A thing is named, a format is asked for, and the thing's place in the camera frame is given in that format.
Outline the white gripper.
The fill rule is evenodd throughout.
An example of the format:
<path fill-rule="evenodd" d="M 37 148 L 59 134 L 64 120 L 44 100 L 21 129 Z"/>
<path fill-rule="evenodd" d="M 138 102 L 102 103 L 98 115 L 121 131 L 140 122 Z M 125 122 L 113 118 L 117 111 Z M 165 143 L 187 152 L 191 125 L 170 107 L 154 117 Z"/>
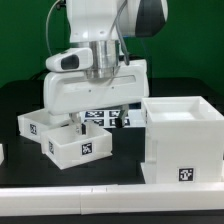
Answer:
<path fill-rule="evenodd" d="M 87 79 L 85 73 L 50 72 L 44 80 L 44 107 L 52 115 L 69 114 L 79 135 L 86 134 L 80 114 L 91 109 L 121 106 L 115 126 L 123 128 L 129 105 L 149 96 L 145 60 L 132 60 L 129 66 L 120 64 L 111 78 Z"/>

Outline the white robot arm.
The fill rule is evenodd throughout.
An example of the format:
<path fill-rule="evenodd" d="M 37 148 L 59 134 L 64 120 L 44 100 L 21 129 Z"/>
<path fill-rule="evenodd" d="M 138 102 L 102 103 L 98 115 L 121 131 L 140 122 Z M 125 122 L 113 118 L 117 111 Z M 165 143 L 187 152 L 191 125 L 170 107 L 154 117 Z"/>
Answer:
<path fill-rule="evenodd" d="M 79 134 L 87 131 L 79 113 L 122 108 L 149 95 L 147 62 L 133 60 L 126 37 L 153 37 L 167 22 L 167 0 L 66 0 L 70 48 L 49 57 L 44 106 L 52 115 L 67 114 Z"/>

